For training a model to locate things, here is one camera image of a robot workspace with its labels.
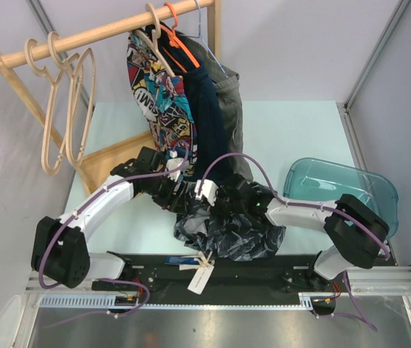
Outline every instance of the navy blue garment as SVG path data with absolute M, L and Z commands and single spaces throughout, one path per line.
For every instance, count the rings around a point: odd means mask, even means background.
M 146 27 L 149 37 L 151 37 L 152 29 L 154 29 L 153 25 Z M 200 66 L 196 68 L 181 48 L 177 49 L 170 45 L 166 32 L 162 31 L 158 44 L 160 53 L 167 60 L 173 72 L 183 76 L 184 91 L 197 129 L 197 163 L 194 175 L 187 178 L 187 180 L 195 181 L 202 178 L 205 170 L 214 160 L 228 153 L 228 141 L 217 92 L 202 62 L 198 60 Z M 187 72 L 182 71 L 166 52 Z M 232 174 L 231 163 L 228 158 L 225 158 L 213 167 L 207 178 L 219 185 Z

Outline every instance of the hanging clothes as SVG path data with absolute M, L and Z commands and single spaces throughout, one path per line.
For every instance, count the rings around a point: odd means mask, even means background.
M 177 145 L 176 151 L 184 157 L 186 147 L 178 141 L 185 141 L 189 146 L 189 166 L 184 176 L 192 177 L 198 156 L 197 131 L 183 78 L 169 76 L 147 44 L 132 33 L 128 36 L 126 60 L 131 91 L 149 122 L 157 150 L 166 152 Z
M 191 53 L 202 62 L 215 84 L 229 152 L 242 153 L 244 149 L 244 132 L 242 130 L 244 121 L 242 100 L 239 93 L 239 74 L 222 65 L 225 74 L 203 45 L 178 31 L 176 33 Z M 241 174 L 247 181 L 254 180 L 250 165 L 243 157 L 231 157 L 230 161 L 235 173 Z
M 153 25 L 146 26 L 149 37 L 152 29 L 155 29 Z M 184 91 L 197 129 L 198 153 L 194 175 L 187 180 L 199 180 L 214 160 L 228 153 L 228 141 L 215 86 L 200 59 L 198 59 L 200 66 L 195 67 L 181 48 L 170 45 L 170 39 L 164 30 L 158 45 L 173 72 L 183 78 Z M 220 184 L 232 174 L 231 164 L 228 158 L 225 158 L 213 167 L 207 178 Z
M 269 189 L 252 183 L 252 189 L 269 193 Z M 208 203 L 195 199 L 194 186 L 185 197 L 185 215 L 177 215 L 174 235 L 184 241 L 186 247 L 205 254 L 213 252 L 216 258 L 233 261 L 251 261 L 272 257 L 283 242 L 286 227 L 252 224 L 245 214 L 229 214 L 226 217 L 209 212 Z

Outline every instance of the crumpled dark cloth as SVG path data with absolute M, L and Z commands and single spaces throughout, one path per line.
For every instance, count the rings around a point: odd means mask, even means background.
M 259 183 L 252 189 L 269 192 Z M 252 225 L 245 214 L 229 214 L 227 217 L 210 213 L 208 203 L 195 200 L 194 187 L 185 197 L 187 213 L 177 215 L 175 238 L 184 241 L 186 247 L 205 254 L 213 252 L 212 258 L 228 258 L 233 261 L 251 261 L 272 257 L 279 250 L 285 226 L 264 222 Z

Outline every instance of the gray garment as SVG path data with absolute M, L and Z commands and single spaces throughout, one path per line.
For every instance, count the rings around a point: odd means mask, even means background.
M 203 62 L 208 75 L 215 84 L 218 102 L 223 114 L 229 152 L 242 153 L 244 148 L 244 134 L 242 131 L 243 113 L 241 95 L 239 94 L 238 73 L 223 65 L 226 74 L 229 76 L 227 78 L 205 47 L 192 38 L 180 36 L 180 39 L 189 48 L 191 53 Z M 241 174 L 247 181 L 253 181 L 249 163 L 243 157 L 231 157 L 230 162 L 235 173 Z

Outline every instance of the wall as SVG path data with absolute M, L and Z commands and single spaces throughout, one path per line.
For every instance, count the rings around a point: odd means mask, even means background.
M 160 7 L 164 1 L 151 2 Z M 222 62 L 240 73 L 244 100 L 344 102 L 398 0 L 243 2 L 222 1 Z M 65 36 L 143 12 L 145 1 L 41 3 L 56 30 Z M 179 28 L 196 35 L 197 18 L 196 12 L 181 15 Z M 91 46 L 98 62 L 97 100 L 132 101 L 126 35 Z
M 411 5 L 352 117 L 368 165 L 399 192 L 399 230 L 392 243 L 400 263 L 411 264 Z
M 45 39 L 25 1 L 0 0 L 0 50 L 20 50 L 32 36 Z M 28 67 L 17 72 L 45 109 L 48 83 Z M 60 89 L 59 97 L 64 98 L 68 84 Z M 56 123 L 61 131 L 66 103 L 57 104 Z M 63 165 L 55 177 L 44 173 L 42 135 L 42 127 L 0 75 L 0 310 L 11 296 L 25 290 L 36 223 L 44 215 L 62 212 L 73 174 L 69 165 Z

